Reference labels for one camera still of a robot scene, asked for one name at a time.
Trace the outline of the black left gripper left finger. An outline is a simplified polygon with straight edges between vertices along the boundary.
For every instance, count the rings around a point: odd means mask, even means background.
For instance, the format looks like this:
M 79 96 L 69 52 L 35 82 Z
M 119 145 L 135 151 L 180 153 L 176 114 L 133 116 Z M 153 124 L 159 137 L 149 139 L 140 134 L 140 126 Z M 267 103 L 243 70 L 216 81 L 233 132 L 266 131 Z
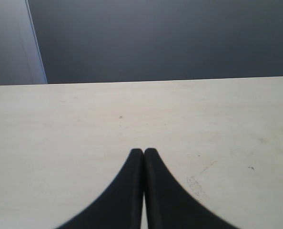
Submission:
M 139 229 L 143 205 L 143 151 L 132 149 L 110 185 L 60 229 Z

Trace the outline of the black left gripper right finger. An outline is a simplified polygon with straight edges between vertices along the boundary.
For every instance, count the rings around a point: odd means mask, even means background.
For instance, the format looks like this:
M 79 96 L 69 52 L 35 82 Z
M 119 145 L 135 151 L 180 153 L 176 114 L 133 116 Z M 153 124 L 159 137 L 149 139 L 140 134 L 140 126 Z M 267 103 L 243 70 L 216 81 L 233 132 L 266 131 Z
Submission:
M 173 177 L 155 148 L 145 150 L 144 167 L 148 228 L 235 228 L 194 199 Z

